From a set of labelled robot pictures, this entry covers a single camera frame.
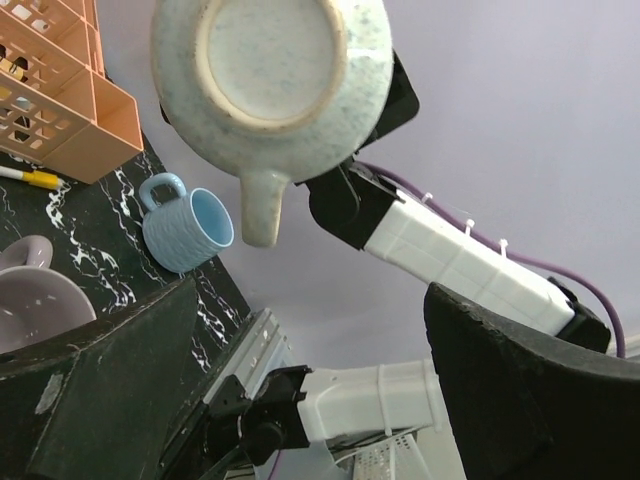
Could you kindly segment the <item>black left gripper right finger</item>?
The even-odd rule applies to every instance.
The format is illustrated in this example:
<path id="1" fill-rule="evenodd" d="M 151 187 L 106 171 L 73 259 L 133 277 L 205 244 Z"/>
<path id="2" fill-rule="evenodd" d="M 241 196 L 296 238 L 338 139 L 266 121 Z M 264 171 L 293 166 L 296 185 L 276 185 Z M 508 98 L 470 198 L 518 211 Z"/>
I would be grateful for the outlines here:
<path id="1" fill-rule="evenodd" d="M 447 287 L 426 336 L 469 479 L 636 479 L 639 365 L 536 331 Z"/>

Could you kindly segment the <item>lilac ceramic mug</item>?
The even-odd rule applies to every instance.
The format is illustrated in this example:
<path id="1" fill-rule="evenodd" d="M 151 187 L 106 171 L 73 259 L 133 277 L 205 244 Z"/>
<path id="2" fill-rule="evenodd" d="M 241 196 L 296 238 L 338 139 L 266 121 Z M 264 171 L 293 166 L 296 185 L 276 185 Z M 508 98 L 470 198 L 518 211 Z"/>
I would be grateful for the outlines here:
<path id="1" fill-rule="evenodd" d="M 54 248 L 25 236 L 1 252 L 1 352 L 48 340 L 96 319 L 84 291 L 51 268 Z"/>

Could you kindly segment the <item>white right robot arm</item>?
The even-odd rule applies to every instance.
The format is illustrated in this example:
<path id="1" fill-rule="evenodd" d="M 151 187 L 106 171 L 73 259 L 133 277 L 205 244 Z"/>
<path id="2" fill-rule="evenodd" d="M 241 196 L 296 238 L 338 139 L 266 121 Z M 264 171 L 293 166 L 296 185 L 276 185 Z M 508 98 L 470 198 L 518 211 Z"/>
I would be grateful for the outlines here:
<path id="1" fill-rule="evenodd" d="M 203 459 L 260 465 L 276 449 L 343 435 L 396 433 L 451 419 L 471 477 L 591 471 L 605 431 L 595 399 L 607 328 L 563 286 L 453 226 L 365 173 L 351 155 L 384 110 L 394 56 L 331 41 L 242 48 L 230 58 L 256 101 L 233 103 L 208 47 L 154 40 L 154 84 L 165 120 L 205 161 L 241 185 L 242 235 L 276 243 L 282 197 L 305 184 L 316 222 L 356 249 L 426 283 L 433 362 L 270 373 L 257 397 L 199 417 L 189 437 Z"/>

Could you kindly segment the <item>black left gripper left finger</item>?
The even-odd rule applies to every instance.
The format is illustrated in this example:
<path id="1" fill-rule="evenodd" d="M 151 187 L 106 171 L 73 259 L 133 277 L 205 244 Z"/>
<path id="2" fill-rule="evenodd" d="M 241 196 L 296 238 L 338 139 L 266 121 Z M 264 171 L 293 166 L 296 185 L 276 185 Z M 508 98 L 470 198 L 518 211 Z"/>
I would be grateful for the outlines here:
<path id="1" fill-rule="evenodd" d="M 204 375 L 187 276 L 1 358 L 4 479 L 153 479 Z"/>

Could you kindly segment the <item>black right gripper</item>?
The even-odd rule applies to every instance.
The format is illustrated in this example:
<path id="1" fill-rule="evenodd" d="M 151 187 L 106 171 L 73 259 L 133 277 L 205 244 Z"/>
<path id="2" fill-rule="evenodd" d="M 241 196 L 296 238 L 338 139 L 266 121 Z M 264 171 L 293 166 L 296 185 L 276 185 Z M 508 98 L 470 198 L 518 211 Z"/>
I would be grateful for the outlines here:
<path id="1" fill-rule="evenodd" d="M 204 160 L 243 182 L 304 182 L 339 158 L 303 159 L 342 107 L 373 130 L 370 144 L 411 120 L 419 101 L 391 49 L 222 47 L 159 50 L 166 121 Z"/>

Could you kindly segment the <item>white speckled ceramic mug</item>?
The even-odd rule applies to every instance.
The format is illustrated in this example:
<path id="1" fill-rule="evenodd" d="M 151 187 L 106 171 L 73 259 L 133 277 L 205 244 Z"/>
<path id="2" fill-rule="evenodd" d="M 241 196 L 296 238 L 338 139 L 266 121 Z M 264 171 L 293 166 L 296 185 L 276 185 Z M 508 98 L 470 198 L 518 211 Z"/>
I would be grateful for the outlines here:
<path id="1" fill-rule="evenodd" d="M 368 139 L 394 66 L 380 1 L 163 0 L 150 47 L 169 123 L 238 178 L 242 237 L 259 248 L 277 242 L 286 187 Z"/>

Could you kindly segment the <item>light blue textured mug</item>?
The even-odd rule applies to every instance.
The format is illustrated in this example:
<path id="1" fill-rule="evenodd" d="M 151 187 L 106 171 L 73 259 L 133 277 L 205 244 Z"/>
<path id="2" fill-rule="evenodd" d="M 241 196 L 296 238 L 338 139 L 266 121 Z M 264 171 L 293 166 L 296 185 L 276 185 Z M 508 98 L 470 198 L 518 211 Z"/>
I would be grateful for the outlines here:
<path id="1" fill-rule="evenodd" d="M 142 224 L 147 249 L 170 272 L 196 269 L 234 241 L 234 226 L 223 202 L 207 189 L 188 190 L 173 173 L 146 179 L 139 198 L 147 209 Z"/>

